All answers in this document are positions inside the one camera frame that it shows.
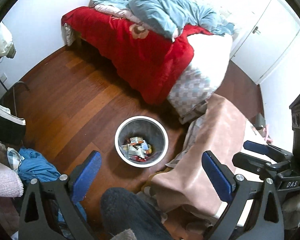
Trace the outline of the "orange fries snack bag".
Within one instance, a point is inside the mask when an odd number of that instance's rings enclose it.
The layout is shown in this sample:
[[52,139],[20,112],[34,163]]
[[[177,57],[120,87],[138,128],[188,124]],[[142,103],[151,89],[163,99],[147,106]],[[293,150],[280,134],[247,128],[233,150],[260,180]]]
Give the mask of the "orange fries snack bag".
[[131,155],[138,155],[141,157],[146,157],[147,159],[152,154],[152,147],[147,144],[143,137],[131,137],[125,141],[122,146],[126,158],[129,159]]

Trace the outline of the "silver metal trash bin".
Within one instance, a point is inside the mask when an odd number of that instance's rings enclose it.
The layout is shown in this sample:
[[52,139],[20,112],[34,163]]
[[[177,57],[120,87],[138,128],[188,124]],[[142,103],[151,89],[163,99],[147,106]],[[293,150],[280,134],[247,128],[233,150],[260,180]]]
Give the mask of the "silver metal trash bin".
[[115,149],[127,164],[147,168],[158,164],[168,150],[168,135],[162,124],[147,116],[134,116],[117,129]]

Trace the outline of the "blue cloth on floor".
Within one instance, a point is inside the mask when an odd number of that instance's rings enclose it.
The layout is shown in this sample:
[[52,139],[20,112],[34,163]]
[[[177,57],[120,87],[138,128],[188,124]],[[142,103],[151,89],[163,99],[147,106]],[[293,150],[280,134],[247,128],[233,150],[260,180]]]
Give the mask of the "blue cloth on floor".
[[61,173],[39,152],[22,147],[19,150],[21,163],[17,169],[21,181],[28,185],[32,179],[40,182],[51,182],[60,178]]

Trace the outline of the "pink fluffy cloth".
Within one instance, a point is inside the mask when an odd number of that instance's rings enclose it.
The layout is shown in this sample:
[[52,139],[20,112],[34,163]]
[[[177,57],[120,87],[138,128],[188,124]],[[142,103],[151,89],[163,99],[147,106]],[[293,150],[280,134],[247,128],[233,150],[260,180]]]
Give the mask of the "pink fluffy cloth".
[[0,197],[21,197],[24,186],[18,174],[0,163]]

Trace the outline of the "pink tablecloth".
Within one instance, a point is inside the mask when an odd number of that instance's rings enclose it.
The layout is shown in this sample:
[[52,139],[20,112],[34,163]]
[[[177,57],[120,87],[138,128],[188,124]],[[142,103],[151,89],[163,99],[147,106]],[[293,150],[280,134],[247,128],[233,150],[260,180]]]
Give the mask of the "pink tablecloth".
[[151,180],[159,209],[170,212],[184,207],[195,214],[216,215],[222,201],[232,197],[229,183],[211,157],[234,172],[234,154],[246,140],[255,138],[252,124],[233,103],[211,96],[194,144],[175,168]]

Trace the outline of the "black white bag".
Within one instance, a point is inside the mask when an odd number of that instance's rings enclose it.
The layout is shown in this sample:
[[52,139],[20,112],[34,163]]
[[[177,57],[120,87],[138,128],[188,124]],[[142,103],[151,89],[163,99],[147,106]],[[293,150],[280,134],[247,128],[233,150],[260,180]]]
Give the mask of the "black white bag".
[[9,108],[0,105],[0,141],[19,145],[26,133],[26,120],[11,114]]

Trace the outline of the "red wrapper in bin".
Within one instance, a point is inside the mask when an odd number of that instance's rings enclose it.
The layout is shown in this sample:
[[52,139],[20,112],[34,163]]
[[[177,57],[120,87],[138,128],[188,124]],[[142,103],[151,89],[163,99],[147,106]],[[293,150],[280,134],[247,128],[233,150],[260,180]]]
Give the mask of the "red wrapper in bin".
[[131,155],[129,157],[130,160],[132,161],[137,161],[137,162],[146,162],[147,161],[147,158],[146,157],[141,157],[141,156],[138,156],[138,155]]

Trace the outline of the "white checkered mattress quilt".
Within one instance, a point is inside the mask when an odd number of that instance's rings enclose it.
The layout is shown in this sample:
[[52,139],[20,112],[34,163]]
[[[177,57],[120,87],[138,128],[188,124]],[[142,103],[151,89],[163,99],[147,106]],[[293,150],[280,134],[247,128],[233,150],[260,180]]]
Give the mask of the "white checkered mattress quilt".
[[187,40],[194,49],[194,56],[167,97],[182,119],[199,113],[206,100],[221,85],[232,48],[232,36],[229,34],[194,34]]

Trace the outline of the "white door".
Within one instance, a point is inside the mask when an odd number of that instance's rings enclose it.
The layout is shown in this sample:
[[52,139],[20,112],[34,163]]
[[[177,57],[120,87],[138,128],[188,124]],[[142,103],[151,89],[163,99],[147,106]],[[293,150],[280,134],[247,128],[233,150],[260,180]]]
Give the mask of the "white door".
[[300,24],[290,11],[279,0],[270,0],[231,60],[258,85],[270,74],[299,31]]

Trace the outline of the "red plush blanket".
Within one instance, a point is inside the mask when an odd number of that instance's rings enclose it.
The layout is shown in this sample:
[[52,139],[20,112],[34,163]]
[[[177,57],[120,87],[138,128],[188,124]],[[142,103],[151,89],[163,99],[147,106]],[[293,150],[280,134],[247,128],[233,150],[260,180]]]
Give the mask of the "red plush blanket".
[[194,57],[188,36],[210,36],[206,29],[186,25],[174,42],[147,30],[137,35],[136,24],[89,7],[79,7],[62,16],[81,37],[112,62],[117,74],[140,92],[150,105],[161,104]]

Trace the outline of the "teal blue duvet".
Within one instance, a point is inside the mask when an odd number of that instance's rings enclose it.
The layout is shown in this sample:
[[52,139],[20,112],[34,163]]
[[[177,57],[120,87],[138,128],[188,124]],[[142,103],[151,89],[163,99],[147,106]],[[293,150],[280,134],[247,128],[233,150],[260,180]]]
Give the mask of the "teal blue duvet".
[[200,26],[215,35],[233,35],[234,24],[209,6],[191,0],[90,0],[95,10],[126,18],[171,41],[186,25]]

